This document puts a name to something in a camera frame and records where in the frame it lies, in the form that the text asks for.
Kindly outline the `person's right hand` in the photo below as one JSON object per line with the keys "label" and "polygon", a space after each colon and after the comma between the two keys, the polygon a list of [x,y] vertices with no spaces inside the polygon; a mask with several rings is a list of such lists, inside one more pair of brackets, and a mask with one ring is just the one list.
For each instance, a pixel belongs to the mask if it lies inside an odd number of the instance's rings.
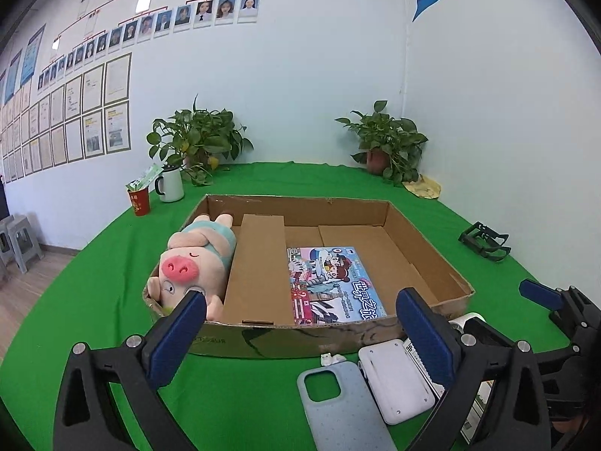
{"label": "person's right hand", "polygon": [[581,418],[575,430],[569,430],[551,447],[552,451],[601,451],[600,416]]}

